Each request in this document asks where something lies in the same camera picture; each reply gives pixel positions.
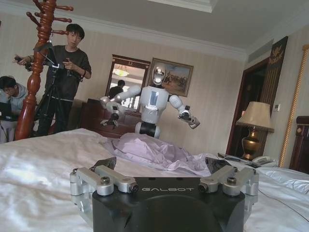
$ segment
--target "robot face visor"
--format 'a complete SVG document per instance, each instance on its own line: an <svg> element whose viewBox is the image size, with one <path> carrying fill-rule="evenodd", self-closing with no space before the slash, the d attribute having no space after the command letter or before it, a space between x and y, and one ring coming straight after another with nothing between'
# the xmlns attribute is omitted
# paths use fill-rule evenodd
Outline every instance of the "robot face visor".
<svg viewBox="0 0 309 232"><path fill-rule="evenodd" d="M165 70L156 68L154 70L153 82L155 85L161 85L165 79Z"/></svg>

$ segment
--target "black hair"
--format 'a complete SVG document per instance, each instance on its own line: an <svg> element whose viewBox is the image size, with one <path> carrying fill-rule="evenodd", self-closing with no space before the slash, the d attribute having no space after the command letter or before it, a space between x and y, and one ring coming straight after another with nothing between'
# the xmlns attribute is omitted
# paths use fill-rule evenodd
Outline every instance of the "black hair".
<svg viewBox="0 0 309 232"><path fill-rule="evenodd" d="M9 76L0 77L0 89L4 88L14 88L16 86L16 81L14 78Z"/></svg>
<svg viewBox="0 0 309 232"><path fill-rule="evenodd" d="M118 81L118 86L125 86L125 85L126 85L125 81L123 80Z"/></svg>
<svg viewBox="0 0 309 232"><path fill-rule="evenodd" d="M84 29L76 23L68 24L66 30L68 32L77 33L82 39L85 37Z"/></svg>

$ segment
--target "pillow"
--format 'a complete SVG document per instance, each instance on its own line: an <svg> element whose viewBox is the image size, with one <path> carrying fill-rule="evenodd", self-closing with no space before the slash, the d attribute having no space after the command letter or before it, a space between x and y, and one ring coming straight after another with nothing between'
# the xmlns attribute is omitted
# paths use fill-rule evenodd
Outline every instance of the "pillow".
<svg viewBox="0 0 309 232"><path fill-rule="evenodd" d="M298 171L285 168L267 168L260 167L258 172L263 173L284 186L294 189L298 192L309 195L309 175Z"/></svg>

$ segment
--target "wooden dresser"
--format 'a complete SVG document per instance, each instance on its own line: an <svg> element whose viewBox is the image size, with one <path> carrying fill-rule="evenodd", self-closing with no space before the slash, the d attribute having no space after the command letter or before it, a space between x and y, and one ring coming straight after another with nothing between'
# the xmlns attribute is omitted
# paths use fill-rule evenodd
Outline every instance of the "wooden dresser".
<svg viewBox="0 0 309 232"><path fill-rule="evenodd" d="M123 134L135 131L136 123L141 121L141 114L132 111L126 111L124 117L119 118L119 126L112 129L113 126L102 126L100 123L104 119L109 119L111 113L103 109L99 100L88 99L83 102L81 111L80 128L94 131L105 137L120 138Z"/></svg>

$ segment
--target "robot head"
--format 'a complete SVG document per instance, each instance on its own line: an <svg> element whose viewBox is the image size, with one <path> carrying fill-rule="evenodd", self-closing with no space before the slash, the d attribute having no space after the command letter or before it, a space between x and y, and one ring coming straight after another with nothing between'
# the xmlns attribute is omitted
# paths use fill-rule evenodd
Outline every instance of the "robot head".
<svg viewBox="0 0 309 232"><path fill-rule="evenodd" d="M163 64L159 64L154 68L153 83L157 86L161 85L166 77L166 68Z"/></svg>

